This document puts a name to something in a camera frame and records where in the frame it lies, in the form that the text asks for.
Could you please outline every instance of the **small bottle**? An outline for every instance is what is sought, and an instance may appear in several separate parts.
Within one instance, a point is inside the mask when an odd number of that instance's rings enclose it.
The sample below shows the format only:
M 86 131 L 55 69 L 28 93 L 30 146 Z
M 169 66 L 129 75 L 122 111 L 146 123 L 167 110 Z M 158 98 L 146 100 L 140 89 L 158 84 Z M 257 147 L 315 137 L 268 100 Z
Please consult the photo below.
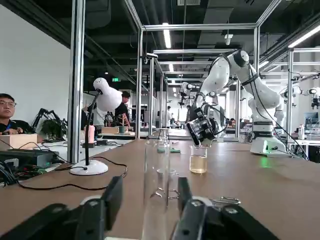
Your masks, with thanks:
M 304 140 L 305 139 L 305 126 L 303 124 L 301 124 L 299 126 L 298 139 L 300 139 L 300 140 Z
M 84 139 L 86 139 L 86 127 L 83 129 Z M 95 142 L 95 126 L 89 125 L 89 132 L 88 132 L 88 143 L 93 144 Z

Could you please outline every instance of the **power cord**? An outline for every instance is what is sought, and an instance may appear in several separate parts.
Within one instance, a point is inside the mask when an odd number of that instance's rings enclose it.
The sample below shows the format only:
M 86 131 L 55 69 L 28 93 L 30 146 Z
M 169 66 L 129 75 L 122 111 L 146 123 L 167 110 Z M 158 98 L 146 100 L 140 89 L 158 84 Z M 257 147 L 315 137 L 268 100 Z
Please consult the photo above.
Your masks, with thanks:
M 125 167 L 124 172 L 120 175 L 120 177 L 125 178 L 128 174 L 128 166 L 126 164 L 122 164 L 122 163 L 116 163 L 114 161 L 111 161 L 105 157 L 102 156 L 96 156 L 93 157 L 93 159 L 104 159 L 114 165 L 117 166 L 123 166 Z M 63 171 L 63 170 L 69 170 L 72 168 L 79 168 L 79 167 L 65 167 L 65 168 L 61 168 L 59 169 L 59 171 Z M 103 187 L 98 187 L 98 188 L 87 188 L 87 187 L 82 187 L 82 186 L 78 186 L 76 184 L 72 184 L 72 183 L 68 183 L 68 184 L 64 184 L 64 185 L 60 185 L 60 186 L 53 186 L 53 187 L 31 187 L 31 186 L 25 186 L 23 184 L 21 184 L 17 178 L 15 177 L 15 175 L 12 173 L 11 169 L 8 167 L 8 165 L 3 162 L 0 161 L 0 172 L 3 173 L 4 175 L 4 186 L 6 185 L 13 185 L 13 184 L 18 184 L 21 188 L 23 189 L 30 189 L 30 190 L 39 190 L 39 191 L 44 191 L 44 190 L 53 190 L 53 189 L 59 189 L 59 188 L 64 188 L 64 187 L 75 187 L 78 189 L 82 189 L 82 190 L 87 190 L 87 191 L 99 191 L 99 190 L 104 190 L 106 189 L 108 186 L 103 186 Z

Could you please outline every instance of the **clear glass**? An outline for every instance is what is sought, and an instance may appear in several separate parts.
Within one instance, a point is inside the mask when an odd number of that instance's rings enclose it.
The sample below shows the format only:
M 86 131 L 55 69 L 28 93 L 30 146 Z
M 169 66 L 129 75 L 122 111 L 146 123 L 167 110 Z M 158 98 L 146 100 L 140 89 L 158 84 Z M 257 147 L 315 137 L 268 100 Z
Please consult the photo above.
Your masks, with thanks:
M 166 138 L 148 140 L 144 154 L 142 240 L 167 239 L 170 145 Z
M 195 174 L 204 174 L 207 172 L 208 148 L 201 146 L 190 146 L 190 165 L 189 170 Z

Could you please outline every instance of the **black shirt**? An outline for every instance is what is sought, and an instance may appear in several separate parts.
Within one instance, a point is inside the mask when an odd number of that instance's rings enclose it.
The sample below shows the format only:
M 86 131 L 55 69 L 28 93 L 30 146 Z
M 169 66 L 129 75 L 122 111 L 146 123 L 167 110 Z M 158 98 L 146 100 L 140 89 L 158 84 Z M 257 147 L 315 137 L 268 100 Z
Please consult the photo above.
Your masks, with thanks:
M 125 114 L 128 121 L 130 121 L 128 108 L 123 102 L 114 111 L 115 117 L 118 117 L 118 115 L 121 115 L 121 114 Z
M 21 128 L 23 130 L 24 134 L 33 134 L 35 133 L 31 126 L 22 120 L 9 120 L 8 125 L 5 125 L 3 123 L 0 123 L 0 133 L 4 132 L 5 130 L 8 129 L 15 129 L 17 130 L 18 128 Z

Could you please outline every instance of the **electronic device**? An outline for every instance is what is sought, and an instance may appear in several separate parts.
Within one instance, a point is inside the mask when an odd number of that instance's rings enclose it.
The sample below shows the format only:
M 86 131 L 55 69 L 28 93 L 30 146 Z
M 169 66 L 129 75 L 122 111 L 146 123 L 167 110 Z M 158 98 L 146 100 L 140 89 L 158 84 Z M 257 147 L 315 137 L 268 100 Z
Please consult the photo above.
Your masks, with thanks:
M 8 159 L 18 159 L 18 166 L 25 164 L 36 165 L 41 168 L 46 168 L 53 161 L 57 159 L 58 152 L 50 152 L 46 150 L 32 150 L 32 149 L 8 149 L 6 151 L 0 151 L 0 161 Z
M 178 178 L 178 192 L 180 220 L 171 240 L 279 240 L 239 202 L 193 196 L 186 177 Z
M 102 240 L 115 223 L 123 199 L 123 178 L 115 176 L 101 197 L 87 197 L 70 210 L 51 204 L 0 237 L 0 240 Z

